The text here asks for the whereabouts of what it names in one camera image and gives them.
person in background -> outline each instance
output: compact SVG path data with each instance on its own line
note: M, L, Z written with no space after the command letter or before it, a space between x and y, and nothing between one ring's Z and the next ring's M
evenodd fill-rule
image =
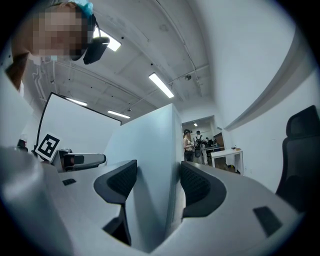
M79 59L93 37L92 15L92 3L74 0L54 4L20 24L1 54L1 66L21 96L29 54Z
M194 157L194 147L191 142L190 130L185 129L183 133L184 160L192 162Z
M196 139L197 141L201 141L201 142L205 142L205 141L206 141L205 139L202 138L202 135L201 135L201 133L200 133L199 130L196 131L195 139ZM203 154L204 164L205 164L206 166L208 166L208 158L207 158L206 146L205 146L205 144L202 143L200 147L201 147L201 148L200 148L200 149L201 149L201 153ZM203 164L201 156L198 158L198 160L200 160L199 164Z

